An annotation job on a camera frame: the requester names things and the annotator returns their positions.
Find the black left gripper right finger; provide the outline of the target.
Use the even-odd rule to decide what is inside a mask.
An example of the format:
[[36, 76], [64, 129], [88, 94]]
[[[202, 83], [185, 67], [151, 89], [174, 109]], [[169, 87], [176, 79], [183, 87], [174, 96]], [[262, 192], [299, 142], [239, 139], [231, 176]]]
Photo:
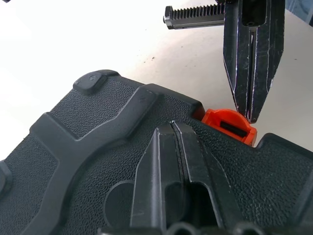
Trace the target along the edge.
[[223, 168], [190, 126], [173, 123], [173, 128], [189, 180], [192, 223], [234, 227], [242, 214]]

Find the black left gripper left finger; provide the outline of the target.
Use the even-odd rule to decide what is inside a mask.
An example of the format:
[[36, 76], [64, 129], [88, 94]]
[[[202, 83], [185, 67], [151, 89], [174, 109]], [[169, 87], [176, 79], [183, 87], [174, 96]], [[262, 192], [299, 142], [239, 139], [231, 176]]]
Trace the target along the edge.
[[142, 155], [134, 184], [130, 226], [167, 229], [184, 217], [184, 173], [174, 121], [157, 127]]

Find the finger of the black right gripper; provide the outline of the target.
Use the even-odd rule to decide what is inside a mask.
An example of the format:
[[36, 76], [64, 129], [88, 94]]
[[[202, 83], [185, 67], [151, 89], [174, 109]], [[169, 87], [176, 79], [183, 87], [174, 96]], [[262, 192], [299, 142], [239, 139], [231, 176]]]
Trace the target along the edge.
[[255, 123], [263, 108], [284, 51], [285, 1], [259, 0], [256, 10], [264, 17], [253, 39], [253, 73], [248, 120]]
[[235, 108], [251, 120], [251, 32], [249, 0], [228, 0], [224, 16], [224, 66]]

